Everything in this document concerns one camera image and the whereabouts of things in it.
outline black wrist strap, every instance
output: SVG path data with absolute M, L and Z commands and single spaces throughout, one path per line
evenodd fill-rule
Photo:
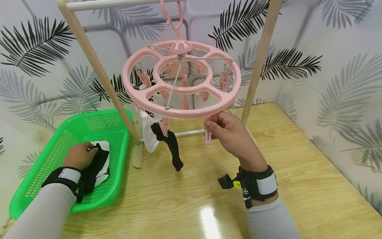
M 269 191 L 259 188 L 258 182 L 261 180 L 269 180 L 273 182 L 273 187 L 275 190 L 271 190 L 271 192 L 266 194 L 261 194 L 261 191 Z M 268 165 L 266 171 L 258 173 L 246 171 L 242 167 L 239 167 L 239 172 L 236 174 L 236 178 L 233 180 L 229 177 L 228 174 L 218 179 L 220 186 L 222 189 L 230 189 L 232 187 L 240 187 L 242 189 L 244 202 L 247 208 L 251 208 L 250 199 L 253 198 L 258 201 L 265 201 L 267 198 L 273 197 L 277 194 L 277 183 L 275 182 L 276 175 L 274 175 L 274 171 L 271 166 Z
M 44 186 L 46 186 L 48 184 L 53 184 L 53 183 L 64 184 L 67 187 L 69 187 L 69 189 L 73 192 L 74 196 L 77 197 L 76 203 L 81 203 L 82 199 L 84 197 L 83 186 L 81 187 L 81 180 L 77 184 L 76 182 L 74 182 L 74 181 L 72 181 L 70 179 L 67 179 L 67 178 L 64 178 L 64 177 L 60 177 L 60 174 L 66 168 L 67 169 L 76 170 L 76 171 L 80 172 L 80 170 L 78 170 L 78 169 L 76 169 L 74 167 L 59 167 L 58 169 L 55 169 L 53 172 L 50 173 L 50 175 L 47 177 L 45 182 L 42 183 L 41 187 L 44 187 Z

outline pink round drying rack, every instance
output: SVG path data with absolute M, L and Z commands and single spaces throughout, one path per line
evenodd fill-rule
M 133 102 L 139 108 L 148 110 L 154 114 L 166 118 L 173 119 L 196 119 L 201 117 L 208 117 L 231 106 L 234 103 L 235 97 L 239 92 L 241 84 L 241 72 L 238 64 L 228 54 L 215 47 L 200 42 L 182 40 L 179 33 L 179 29 L 183 24 L 183 12 L 181 9 L 180 0 L 177 1 L 180 18 L 179 24 L 177 26 L 173 25 L 169 15 L 167 14 L 167 11 L 164 7 L 164 0 L 161 0 L 160 3 L 163 16 L 167 21 L 167 25 L 172 26 L 175 34 L 177 35 L 177 40 L 158 42 L 144 47 L 134 53 L 126 61 L 122 71 L 122 79 L 125 89 Z M 206 54 L 203 57 L 188 55 L 187 53 L 193 49 L 205 51 Z M 169 56 L 160 54 L 158 50 L 167 51 Z M 146 72 L 137 72 L 142 83 L 146 84 L 147 88 L 144 90 L 136 90 L 130 82 L 130 73 L 133 70 L 135 64 L 140 62 L 141 59 L 145 56 L 151 56 L 158 60 L 153 69 L 153 79 L 155 81 L 155 85 L 151 86 L 150 79 L 148 78 Z M 212 86 L 213 72 L 211 66 L 206 61 L 210 59 L 222 59 L 224 63 L 230 67 L 233 75 L 233 87 L 230 92 L 224 92 L 228 77 L 230 75 L 229 72 L 223 72 L 220 74 L 220 90 Z M 162 67 L 168 66 L 169 63 L 176 61 L 179 61 L 179 69 L 177 71 L 174 84 L 170 85 L 161 79 L 160 71 Z M 190 61 L 198 64 L 199 71 L 202 69 L 204 70 L 206 74 L 206 80 L 203 83 L 190 87 L 187 87 L 185 84 L 183 84 L 183 87 L 175 86 L 180 69 L 185 61 Z M 163 98 L 167 100 L 166 107 L 154 104 L 149 101 L 149 98 L 157 92 L 160 92 Z M 208 95 L 212 94 L 219 100 L 219 103 L 201 109 L 188 109 L 185 105 L 184 109 L 169 108 L 172 94 L 188 95 L 196 93 L 202 93 L 203 100 L 205 101 L 208 98 Z

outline yellow tag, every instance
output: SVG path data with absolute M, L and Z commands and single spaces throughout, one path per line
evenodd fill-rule
M 241 189 L 240 181 L 234 181 L 234 182 L 233 182 L 233 186 L 234 186 L 234 187 L 237 187 L 238 189 Z

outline white string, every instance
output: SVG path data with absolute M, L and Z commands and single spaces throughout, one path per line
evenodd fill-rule
M 231 62 L 235 61 L 232 58 L 225 58 L 225 57 L 198 57 L 198 58 L 184 58 L 185 60 L 230 60 Z
M 154 46 L 154 45 L 149 45 L 148 47 L 155 47 L 155 48 L 158 48 L 159 50 L 163 50 L 163 51 L 166 51 L 166 52 L 171 52 L 170 50 L 168 50 L 166 48 L 162 48 L 162 47 L 158 47 L 158 46 Z
M 176 81 L 178 79 L 178 76 L 179 76 L 179 73 L 180 73 L 180 69 L 182 68 L 182 64 L 183 64 L 183 61 L 182 61 L 182 59 L 180 59 L 180 64 L 179 64 L 178 72 L 176 73 L 174 84 L 172 85 L 172 89 L 171 89 L 171 92 L 170 92 L 170 97 L 168 98 L 167 106 L 165 107 L 165 110 L 169 110 L 170 109 L 170 100 L 171 100 L 172 94 L 174 92 Z

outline wooden clothes rack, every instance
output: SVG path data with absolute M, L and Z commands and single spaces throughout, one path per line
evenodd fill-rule
M 166 2 L 175 2 L 176 0 L 166 0 Z M 134 145 L 134 158 L 133 166 L 140 168 L 142 164 L 142 150 L 143 150 L 143 140 L 142 138 L 142 124 L 138 124 L 137 128 L 134 128 L 133 123 L 130 121 L 121 101 L 118 98 L 117 93 L 112 86 L 106 71 L 101 64 L 89 38 L 87 37 L 82 24 L 77 18 L 76 11 L 84 10 L 94 10 L 100 8 L 111 8 L 111 7 L 122 7 L 128 5 L 143 5 L 143 4 L 154 4 L 159 3 L 160 0 L 95 0 L 88 2 L 71 2 L 68 3 L 67 0 L 56 0 L 57 6 L 61 11 L 62 16 L 65 18 L 67 24 L 71 28 L 73 35 L 76 37 L 78 44 L 81 46 L 83 52 L 85 53 L 87 59 L 89 60 L 91 66 L 93 67 L 95 73 L 97 74 L 99 80 L 101 81 L 106 93 L 110 96 L 111 101 L 115 108 L 117 109 L 119 115 L 122 118 L 123 123 L 129 130 Z M 280 12 L 282 0 L 270 0 L 268 14 L 265 19 L 265 25 L 263 32 L 261 34 L 259 50 L 257 51 L 256 61 L 253 67 L 251 81 L 249 83 L 249 89 L 247 92 L 247 97 L 245 100 L 245 105 L 243 113 L 241 115 L 241 121 L 246 125 L 249 112 L 251 110 L 252 102 L 255 96 L 257 85 L 259 83 L 262 68 L 265 62 L 267 51 L 269 48 L 270 40 L 276 25 L 277 17 Z M 196 133 L 202 133 L 204 129 L 192 130 L 187 132 L 176 133 L 176 136 L 191 135 Z

